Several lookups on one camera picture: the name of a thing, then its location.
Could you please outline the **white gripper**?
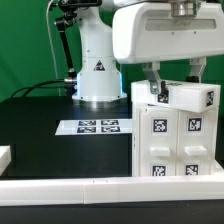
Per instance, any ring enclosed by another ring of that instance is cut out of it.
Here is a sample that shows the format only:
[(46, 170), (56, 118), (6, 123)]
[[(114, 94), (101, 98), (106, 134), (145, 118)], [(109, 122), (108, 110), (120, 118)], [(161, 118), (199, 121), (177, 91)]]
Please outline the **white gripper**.
[(219, 4), (202, 3), (195, 17), (174, 17), (168, 3), (129, 5), (113, 17), (112, 40), (117, 61), (144, 63), (150, 92), (165, 94), (166, 83), (158, 73), (160, 63), (154, 61), (192, 58), (186, 81), (200, 83), (205, 57), (224, 54), (224, 11)]

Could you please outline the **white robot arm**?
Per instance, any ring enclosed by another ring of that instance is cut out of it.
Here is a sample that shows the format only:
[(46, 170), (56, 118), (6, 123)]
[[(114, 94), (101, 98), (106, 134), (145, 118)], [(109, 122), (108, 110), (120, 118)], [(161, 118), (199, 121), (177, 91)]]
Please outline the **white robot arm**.
[(77, 23), (82, 69), (75, 97), (110, 102), (123, 96), (120, 64), (224, 54), (224, 10), (205, 0), (59, 0), (65, 28)]

